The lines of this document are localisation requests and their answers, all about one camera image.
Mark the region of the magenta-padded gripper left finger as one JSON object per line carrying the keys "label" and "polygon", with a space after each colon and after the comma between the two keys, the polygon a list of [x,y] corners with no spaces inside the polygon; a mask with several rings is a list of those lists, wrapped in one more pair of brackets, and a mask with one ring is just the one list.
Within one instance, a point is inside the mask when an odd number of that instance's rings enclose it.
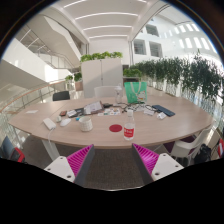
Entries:
{"label": "magenta-padded gripper left finger", "polygon": [[45,171],[75,183],[76,185],[84,186],[86,175],[94,155],[95,148],[94,145],[91,144],[67,157],[59,156],[45,168]]}

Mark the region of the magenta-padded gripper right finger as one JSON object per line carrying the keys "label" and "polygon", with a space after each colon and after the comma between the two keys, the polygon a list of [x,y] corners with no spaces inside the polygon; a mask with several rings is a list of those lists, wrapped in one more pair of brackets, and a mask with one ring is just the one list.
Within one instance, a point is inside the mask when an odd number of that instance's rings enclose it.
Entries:
{"label": "magenta-padded gripper right finger", "polygon": [[145,185],[183,169],[167,153],[157,154],[137,144],[132,144],[132,153]]}

